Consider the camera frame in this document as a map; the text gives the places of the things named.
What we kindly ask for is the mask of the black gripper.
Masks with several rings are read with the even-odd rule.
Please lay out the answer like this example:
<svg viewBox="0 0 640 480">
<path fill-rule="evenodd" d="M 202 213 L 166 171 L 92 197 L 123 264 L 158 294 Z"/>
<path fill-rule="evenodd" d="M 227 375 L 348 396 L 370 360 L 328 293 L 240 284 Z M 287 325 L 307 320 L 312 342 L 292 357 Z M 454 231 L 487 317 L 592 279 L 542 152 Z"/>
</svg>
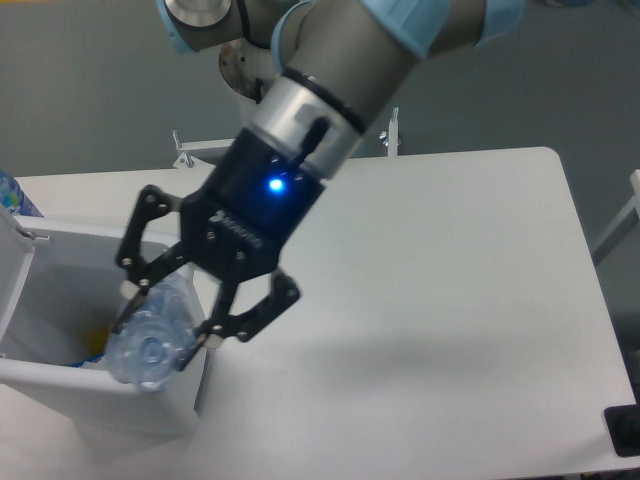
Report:
<svg viewBox="0 0 640 480">
<path fill-rule="evenodd" d="M 150 289 L 188 261 L 224 281 L 210 317 L 193 330 L 195 342 L 179 371 L 212 336 L 247 343 L 294 305 L 301 297 L 298 284 L 276 267 L 282 247 L 324 190 L 302 170 L 324 135 L 323 127 L 313 127 L 288 156 L 245 128 L 203 185 L 183 201 L 155 185 L 143 187 L 115 257 L 125 271 L 121 294 L 128 302 L 110 333 L 120 334 Z M 147 225 L 179 207 L 181 240 L 148 262 L 141 254 Z M 231 314 L 240 282 L 269 272 L 268 294 L 249 310 Z"/>
</svg>

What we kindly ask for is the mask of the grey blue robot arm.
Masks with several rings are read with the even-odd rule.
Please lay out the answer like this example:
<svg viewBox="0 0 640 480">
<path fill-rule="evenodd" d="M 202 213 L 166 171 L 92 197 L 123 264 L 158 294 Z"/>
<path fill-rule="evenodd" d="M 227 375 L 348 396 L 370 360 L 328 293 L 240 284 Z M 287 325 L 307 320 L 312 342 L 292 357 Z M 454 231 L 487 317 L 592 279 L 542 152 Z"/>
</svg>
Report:
<svg viewBox="0 0 640 480">
<path fill-rule="evenodd" d="M 512 30 L 521 1 L 310 1 L 272 31 L 278 76 L 202 186 L 144 187 L 116 255 L 128 303 L 106 355 L 127 375 L 184 369 L 209 338 L 248 341 L 300 296 L 280 253 L 390 97 L 421 61 Z M 220 283 L 186 328 L 136 311 L 192 263 Z"/>
</svg>

